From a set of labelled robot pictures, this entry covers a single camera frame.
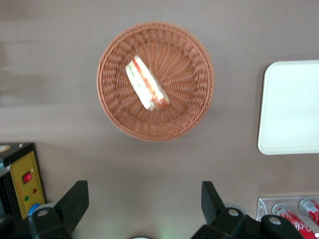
yellow control panel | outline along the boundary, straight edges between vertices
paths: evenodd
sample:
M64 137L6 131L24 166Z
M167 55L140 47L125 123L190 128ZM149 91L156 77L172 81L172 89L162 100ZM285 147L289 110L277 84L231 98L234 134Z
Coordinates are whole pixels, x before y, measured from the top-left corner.
M33 151L11 164L11 177L22 219L24 219L28 216L30 210L44 204L42 186Z

wicker basket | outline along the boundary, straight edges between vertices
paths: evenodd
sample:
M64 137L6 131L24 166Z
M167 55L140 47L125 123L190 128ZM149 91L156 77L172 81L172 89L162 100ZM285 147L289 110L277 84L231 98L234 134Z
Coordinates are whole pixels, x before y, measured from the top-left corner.
M135 55L154 73L171 102L146 110L125 71ZM133 26L119 34L101 57L97 89L110 120L144 140L179 137L206 114L214 92L214 71L202 44L186 30L164 22Z

plastic tray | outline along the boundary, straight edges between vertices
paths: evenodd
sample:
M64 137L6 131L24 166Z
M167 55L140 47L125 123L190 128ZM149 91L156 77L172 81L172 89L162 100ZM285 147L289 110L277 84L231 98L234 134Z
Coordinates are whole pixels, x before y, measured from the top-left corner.
M279 202L284 202L293 210L295 215L297 215L311 228L311 230L315 233L315 236L319 238L319 227L308 216L299 210L299 203L304 198L315 199L317 202L319 202L319 196L259 198L256 220L260 222L263 216L272 215L273 206Z
M258 148L266 155L319 153L319 60L268 67Z

soda can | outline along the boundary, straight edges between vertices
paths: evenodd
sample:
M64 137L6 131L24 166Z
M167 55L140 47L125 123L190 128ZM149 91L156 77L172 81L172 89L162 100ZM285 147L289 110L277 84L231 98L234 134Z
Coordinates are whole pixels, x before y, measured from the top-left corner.
M319 203L305 198L299 203L299 209L319 226Z
M286 203L277 203L273 207L273 214L288 219L295 228L306 239L316 239L313 231L293 213L293 210Z

can lid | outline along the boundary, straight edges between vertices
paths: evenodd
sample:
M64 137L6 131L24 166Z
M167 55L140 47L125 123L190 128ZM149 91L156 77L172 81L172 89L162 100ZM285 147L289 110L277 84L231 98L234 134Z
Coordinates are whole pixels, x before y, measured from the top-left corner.
M307 201L310 201L311 200L311 198L304 198L304 199L302 199L301 201L300 201L300 203L299 203L299 209L300 209L300 211L302 211L303 213L307 213L307 210L306 210L306 208L304 207L304 203L305 202L307 202Z
M278 212L282 209L282 208L289 208L288 205L284 202L279 202L277 204L275 204L273 206L272 212L274 215L278 215Z

